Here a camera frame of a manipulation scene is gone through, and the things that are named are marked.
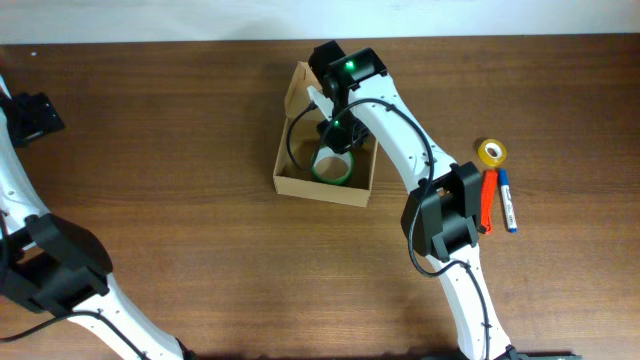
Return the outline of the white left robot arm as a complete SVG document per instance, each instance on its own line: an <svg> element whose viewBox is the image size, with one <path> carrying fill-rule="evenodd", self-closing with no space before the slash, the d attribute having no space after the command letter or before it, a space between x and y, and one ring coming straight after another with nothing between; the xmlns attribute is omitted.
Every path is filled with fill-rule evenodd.
<svg viewBox="0 0 640 360"><path fill-rule="evenodd" d="M98 238L53 214L31 184L17 149L64 127L45 94L1 90L1 294L30 312L52 316L6 340L70 321L123 359L194 358L121 290Z"/></svg>

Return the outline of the green tape roll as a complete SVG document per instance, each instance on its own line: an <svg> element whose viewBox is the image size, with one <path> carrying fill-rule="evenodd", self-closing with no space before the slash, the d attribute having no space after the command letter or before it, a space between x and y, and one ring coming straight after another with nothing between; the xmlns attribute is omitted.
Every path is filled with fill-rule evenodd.
<svg viewBox="0 0 640 360"><path fill-rule="evenodd" d="M329 147L322 147L313 162L312 174L322 183L343 185L352 177L354 163L351 152L338 154Z"/></svg>

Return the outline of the small yellow tape roll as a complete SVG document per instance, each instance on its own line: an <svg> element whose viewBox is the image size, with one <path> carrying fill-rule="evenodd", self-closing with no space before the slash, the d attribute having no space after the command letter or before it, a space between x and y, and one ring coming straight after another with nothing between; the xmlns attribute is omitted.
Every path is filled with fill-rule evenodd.
<svg viewBox="0 0 640 360"><path fill-rule="evenodd" d="M477 150L479 159L489 167L500 166L507 158L506 147L496 139L485 139Z"/></svg>

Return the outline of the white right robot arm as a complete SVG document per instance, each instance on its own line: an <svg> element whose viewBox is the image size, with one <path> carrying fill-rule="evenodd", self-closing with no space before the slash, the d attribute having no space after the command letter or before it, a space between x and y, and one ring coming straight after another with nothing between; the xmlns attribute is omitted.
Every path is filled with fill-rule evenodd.
<svg viewBox="0 0 640 360"><path fill-rule="evenodd" d="M456 326L458 358L518 358L482 273L480 171L437 146L373 49L346 54L329 41L313 50L308 64L320 83L309 90L324 116L319 146L342 154L373 136L399 173L408 193L401 217L408 255L418 273L440 281Z"/></svg>

